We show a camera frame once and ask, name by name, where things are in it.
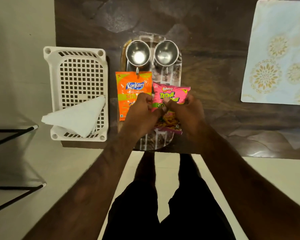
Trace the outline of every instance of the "white plastic basket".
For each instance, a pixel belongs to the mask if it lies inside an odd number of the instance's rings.
[[[50,134],[57,141],[106,141],[108,132],[108,64],[106,52],[96,48],[46,46],[49,64],[52,110],[58,111],[84,101],[105,96],[105,106],[95,130],[83,138],[73,131],[53,126]]]

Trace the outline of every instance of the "kurkure packet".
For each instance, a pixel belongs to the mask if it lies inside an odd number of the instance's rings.
[[[130,106],[136,101],[137,96],[145,92],[151,95],[152,72],[116,72],[119,121],[124,121]]]
[[[152,111],[164,105],[163,98],[170,98],[178,104],[183,104],[190,91],[190,87],[176,87],[154,82],[153,90]],[[155,127],[164,131],[182,133],[179,120],[176,118],[175,113],[170,110],[164,116],[160,117]]]

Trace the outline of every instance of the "left hand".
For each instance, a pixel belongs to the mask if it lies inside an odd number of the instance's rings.
[[[132,134],[136,140],[150,132],[158,119],[168,111],[168,108],[164,106],[151,112],[151,104],[149,103],[151,101],[151,95],[140,93],[136,102],[129,108],[121,131]]]

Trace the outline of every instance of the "pink snack packet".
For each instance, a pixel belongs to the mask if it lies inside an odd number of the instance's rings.
[[[164,98],[170,98],[178,104],[183,104],[186,100],[188,92],[191,89],[190,87],[177,87],[155,82],[153,82],[152,85],[154,90],[152,111],[164,106]],[[170,110],[164,116],[160,117],[160,119],[155,124],[155,128],[161,129],[163,131],[171,131],[182,134],[180,122],[176,118],[175,113]]]

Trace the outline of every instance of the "hand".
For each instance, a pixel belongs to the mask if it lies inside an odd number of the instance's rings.
[[[180,121],[182,131],[186,133],[189,140],[196,140],[198,131],[205,126],[204,109],[200,100],[188,94],[187,103],[178,104],[168,97],[163,99],[163,103],[170,110],[175,112]]]
[[[136,102],[131,105],[121,129],[126,133],[132,134],[139,140],[151,131],[158,119],[167,111],[167,107],[161,107],[151,112],[152,96],[147,93],[140,93]]]

